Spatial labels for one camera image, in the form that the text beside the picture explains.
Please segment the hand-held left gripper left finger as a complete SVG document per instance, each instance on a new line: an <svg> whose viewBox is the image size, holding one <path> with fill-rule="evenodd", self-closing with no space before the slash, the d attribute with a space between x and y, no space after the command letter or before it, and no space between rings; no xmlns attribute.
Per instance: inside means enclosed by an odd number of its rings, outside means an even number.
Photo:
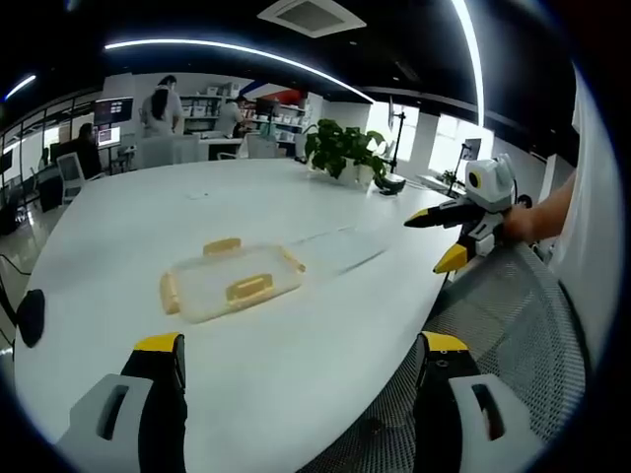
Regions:
<svg viewBox="0 0 631 473"><path fill-rule="evenodd" d="M75 403L56 448L80 472L183 472L185 388L184 335L146 338Z"/></svg>

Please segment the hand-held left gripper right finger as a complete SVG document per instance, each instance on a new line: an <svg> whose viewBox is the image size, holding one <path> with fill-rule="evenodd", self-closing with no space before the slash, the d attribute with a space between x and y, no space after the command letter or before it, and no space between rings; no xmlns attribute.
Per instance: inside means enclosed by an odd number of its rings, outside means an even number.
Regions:
<svg viewBox="0 0 631 473"><path fill-rule="evenodd" d="M525 403L482 374L455 336L423 331L414 404L416 472L524 472L543 448Z"/></svg>

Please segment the person's right hand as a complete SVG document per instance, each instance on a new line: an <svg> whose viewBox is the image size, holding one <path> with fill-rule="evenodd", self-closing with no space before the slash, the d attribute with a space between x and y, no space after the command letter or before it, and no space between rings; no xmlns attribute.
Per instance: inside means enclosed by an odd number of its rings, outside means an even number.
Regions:
<svg viewBox="0 0 631 473"><path fill-rule="evenodd" d="M502 236L505 240L534 243L537 239L538 211L522 204L504 213Z"/></svg>

